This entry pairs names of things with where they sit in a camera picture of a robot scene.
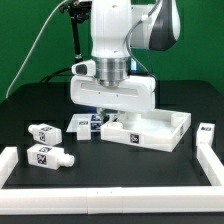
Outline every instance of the white cylinder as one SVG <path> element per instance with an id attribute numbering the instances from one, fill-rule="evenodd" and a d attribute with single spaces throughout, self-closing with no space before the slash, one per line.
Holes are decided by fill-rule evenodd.
<path id="1" fill-rule="evenodd" d="M 129 57 L 124 40 L 131 26 L 130 0 L 94 0 L 91 13 L 92 56 Z"/>
<path id="2" fill-rule="evenodd" d="M 65 166 L 65 167 L 71 167 L 74 165 L 75 162 L 75 157 L 71 156 L 69 154 L 63 154 L 59 160 L 58 160 L 59 164 L 61 166 Z"/>
<path id="3" fill-rule="evenodd" d="M 178 112 L 173 113 L 171 115 L 171 125 L 176 128 L 183 121 L 183 119 L 184 119 L 183 113 L 178 113 Z"/>

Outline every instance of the white tray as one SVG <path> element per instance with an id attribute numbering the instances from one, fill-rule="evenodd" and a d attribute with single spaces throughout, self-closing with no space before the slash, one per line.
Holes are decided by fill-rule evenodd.
<path id="1" fill-rule="evenodd" d="M 172 152 L 191 124 L 191 114 L 153 110 L 123 113 L 101 126 L 101 139 Z"/>

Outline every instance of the white block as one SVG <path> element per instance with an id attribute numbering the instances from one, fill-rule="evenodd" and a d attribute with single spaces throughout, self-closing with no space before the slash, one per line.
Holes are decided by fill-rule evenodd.
<path id="1" fill-rule="evenodd" d="M 148 187 L 123 191 L 123 213 L 224 211 L 224 187 Z"/>
<path id="2" fill-rule="evenodd" d="M 197 130 L 196 146 L 203 143 L 208 143 L 211 146 L 214 138 L 214 130 L 214 124 L 200 123 L 199 128 Z"/>
<path id="3" fill-rule="evenodd" d="M 197 159 L 212 186 L 224 186 L 224 167 L 210 145 L 198 145 Z"/>
<path id="4" fill-rule="evenodd" d="M 46 145 L 54 146 L 62 142 L 61 130 L 47 124 L 30 125 L 28 131 L 34 140 Z"/>
<path id="5" fill-rule="evenodd" d="M 60 166 L 71 167 L 74 156 L 64 153 L 63 148 L 36 144 L 27 150 L 30 165 L 57 170 Z"/>
<path id="6" fill-rule="evenodd" d="M 87 189 L 0 191 L 0 214 L 87 214 Z"/>
<path id="7" fill-rule="evenodd" d="M 18 162 L 16 147 L 6 147 L 0 155 L 0 189 L 12 173 Z"/>
<path id="8" fill-rule="evenodd" d="M 91 140 L 91 123 L 89 119 L 78 119 L 77 140 Z"/>
<path id="9" fill-rule="evenodd" d="M 122 188 L 88 189 L 88 214 L 122 213 Z"/>

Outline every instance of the white object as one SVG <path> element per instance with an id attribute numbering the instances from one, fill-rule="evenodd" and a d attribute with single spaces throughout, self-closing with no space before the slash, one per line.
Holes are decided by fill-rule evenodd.
<path id="1" fill-rule="evenodd" d="M 92 56 L 129 57 L 124 40 L 131 25 L 130 0 L 94 0 L 91 11 Z"/>
<path id="2" fill-rule="evenodd" d="M 18 162 L 16 147 L 6 147 L 0 155 L 0 189 L 12 173 Z"/>
<path id="3" fill-rule="evenodd" d="M 47 124 L 30 125 L 28 131 L 34 140 L 54 146 L 62 142 L 61 130 Z"/>
<path id="4" fill-rule="evenodd" d="M 209 144 L 212 146 L 214 138 L 215 125 L 209 123 L 200 123 L 197 130 L 196 145 L 199 144 Z"/>
<path id="5" fill-rule="evenodd" d="M 87 70 L 87 74 L 81 74 L 81 73 L 77 73 L 77 68 L 80 66 L 85 66 L 86 70 Z M 84 61 L 84 62 L 80 62 L 78 64 L 74 64 L 72 66 L 72 73 L 76 74 L 76 75 L 85 75 L 85 76 L 95 76 L 96 74 L 96 63 L 93 60 L 89 60 L 89 61 Z"/>
<path id="6" fill-rule="evenodd" d="M 102 140 L 171 152 L 190 127 L 191 114 L 155 109 L 122 113 L 117 121 L 101 126 Z"/>
<path id="7" fill-rule="evenodd" d="M 149 42 L 152 35 L 153 27 L 158 19 L 159 12 L 162 8 L 163 0 L 159 4 L 158 8 L 154 13 L 148 17 L 148 13 L 152 10 L 153 4 L 148 5 L 132 5 L 132 24 L 136 24 L 138 21 L 142 20 L 143 23 L 140 24 L 133 31 L 131 46 L 133 48 L 149 48 Z M 177 10 L 176 1 L 172 0 L 172 34 L 175 40 L 179 39 L 180 36 L 180 18 Z"/>
<path id="8" fill-rule="evenodd" d="M 135 77 L 108 88 L 98 84 L 94 77 L 74 76 L 71 81 L 71 99 L 76 104 L 118 111 L 147 113 L 155 108 L 155 80 Z"/>
<path id="9" fill-rule="evenodd" d="M 78 119 L 77 140 L 91 140 L 91 124 L 89 119 Z"/>
<path id="10" fill-rule="evenodd" d="M 224 167 L 209 144 L 199 144 L 197 159 L 212 186 L 224 186 Z"/>
<path id="11" fill-rule="evenodd" d="M 114 120 L 116 114 L 108 114 L 108 116 L 109 120 Z M 98 114 L 73 114 L 66 130 L 67 133 L 77 132 L 79 119 L 90 120 L 91 132 L 100 132 L 102 121 Z"/>
<path id="12" fill-rule="evenodd" d="M 30 165 L 57 170 L 60 166 L 71 167 L 74 156 L 64 153 L 63 148 L 36 144 L 27 150 Z"/>
<path id="13" fill-rule="evenodd" d="M 208 144 L 197 158 L 221 186 L 0 190 L 0 214 L 224 212 L 223 166 Z"/>

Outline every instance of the cable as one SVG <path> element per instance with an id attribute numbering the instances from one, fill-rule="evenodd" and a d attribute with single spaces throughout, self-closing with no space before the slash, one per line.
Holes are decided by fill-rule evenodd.
<path id="1" fill-rule="evenodd" d="M 33 50 L 35 49 L 35 47 L 36 47 L 36 45 L 37 45 L 37 43 L 38 43 L 38 41 L 39 41 L 39 39 L 40 39 L 40 37 L 41 37 L 41 35 L 42 35 L 44 29 L 46 28 L 47 24 L 49 23 L 50 19 L 52 18 L 52 16 L 54 15 L 54 13 L 58 10 L 58 8 L 59 8 L 62 4 L 66 3 L 66 2 L 68 2 L 68 1 L 70 1 L 70 0 L 64 0 L 64 1 L 62 1 L 59 5 L 57 5 L 56 8 L 52 11 L 52 13 L 51 13 L 51 14 L 49 15 L 49 17 L 47 18 L 46 22 L 44 23 L 43 27 L 41 28 L 41 30 L 40 30 L 40 32 L 39 32 L 39 34 L 38 34 L 36 40 L 34 41 L 33 46 L 31 47 L 31 49 L 30 49 L 30 51 L 29 51 L 29 53 L 28 53 L 26 59 L 24 60 L 23 64 L 21 65 L 21 67 L 20 67 L 18 73 L 16 74 L 15 78 L 14 78 L 13 81 L 11 82 L 11 84 L 10 84 L 10 86 L 9 86 L 7 92 L 6 92 L 6 99 L 9 97 L 9 93 L 10 93 L 11 88 L 12 88 L 13 85 L 15 84 L 16 80 L 19 78 L 19 76 L 20 76 L 20 74 L 22 73 L 22 71 L 23 71 L 25 65 L 27 64 L 28 60 L 30 59 L 30 56 L 32 55 Z"/>
<path id="2" fill-rule="evenodd" d="M 150 17 L 151 15 L 152 15 L 152 13 L 153 12 L 155 12 L 155 10 L 158 8 L 158 6 L 159 6 L 159 4 L 160 4 L 160 2 L 161 2 L 162 0 L 158 0 L 157 2 L 156 2 L 156 4 L 154 5 L 154 7 L 152 8 L 152 10 L 150 10 L 150 12 L 148 13 L 148 17 Z M 133 53 L 132 53 L 132 51 L 131 51 L 131 44 L 130 44 L 130 42 L 131 42 L 131 35 L 132 35 L 132 33 L 133 33 L 133 31 L 134 31 L 134 29 L 138 26 L 138 25 L 140 25 L 141 23 L 142 23 L 143 21 L 142 20 L 139 20 L 136 24 L 134 24 L 133 25 L 133 27 L 130 29 L 130 31 L 128 32 L 128 34 L 127 34 L 127 36 L 126 36 L 126 38 L 125 38 L 125 42 L 126 42 L 126 47 L 127 47 L 127 51 L 128 51 L 128 53 L 130 54 L 130 56 L 131 56 L 131 58 L 133 59 L 133 60 L 135 60 L 136 62 L 137 62 L 137 64 L 138 65 L 140 65 L 142 68 L 143 68 L 143 70 L 145 71 L 145 72 L 147 72 L 148 73 L 148 70 L 147 70 L 147 68 L 133 55 Z"/>
<path id="3" fill-rule="evenodd" d="M 40 80 L 40 82 L 45 81 L 48 77 L 51 77 L 51 76 L 54 77 L 54 76 L 60 75 L 61 73 L 67 72 L 67 71 L 71 71 L 71 68 L 63 68 L 63 69 L 60 69 L 60 70 L 52 73 L 51 75 L 49 75 L 47 77 L 44 77 L 43 79 Z"/>
<path id="4" fill-rule="evenodd" d="M 54 77 L 73 77 L 74 75 L 68 75 L 68 74 L 55 74 L 55 75 L 49 75 L 47 77 L 45 77 L 42 81 L 42 83 L 48 83 L 51 81 L 51 79 L 53 79 Z"/>

